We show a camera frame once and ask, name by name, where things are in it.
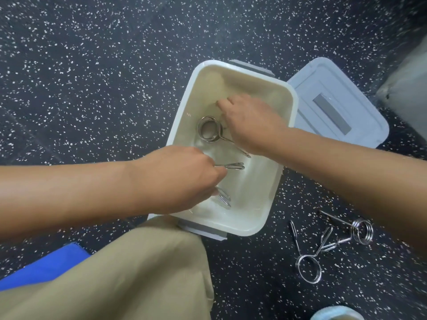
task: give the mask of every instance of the round light blue object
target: round light blue object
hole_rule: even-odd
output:
[[[353,317],[354,320],[365,320],[359,312],[346,306],[329,306],[313,314],[311,320],[331,320],[341,316]]]

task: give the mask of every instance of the person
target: person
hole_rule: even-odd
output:
[[[427,162],[288,128],[260,99],[217,102],[238,146],[314,179],[415,249],[427,239]],[[223,167],[193,147],[127,162],[0,168],[0,238],[148,213],[216,194]],[[200,239],[154,218],[61,277],[0,292],[2,319],[208,319],[214,293]]]

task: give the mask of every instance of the beige pants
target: beige pants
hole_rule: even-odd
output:
[[[0,319],[210,319],[213,300],[200,238],[158,217],[51,282],[0,292]]]

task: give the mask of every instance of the white plastic bin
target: white plastic bin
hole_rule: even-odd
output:
[[[244,171],[228,171],[219,186],[230,195],[227,209],[210,198],[175,215],[181,219],[238,236],[250,236],[264,226],[275,197],[283,166],[262,156],[247,158],[233,145],[219,140],[203,142],[196,130],[203,116],[214,116],[224,126],[215,102],[236,93],[248,93],[263,99],[293,127],[298,96],[286,82],[217,60],[207,60],[193,71],[173,122],[167,145],[195,146],[217,164],[244,162]]]

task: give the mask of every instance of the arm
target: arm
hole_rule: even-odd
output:
[[[427,162],[324,138],[248,95],[220,100],[233,140],[310,177],[415,248],[427,242]]]
[[[0,167],[0,239],[174,213],[215,194],[227,171],[194,147],[167,146],[138,160]]]

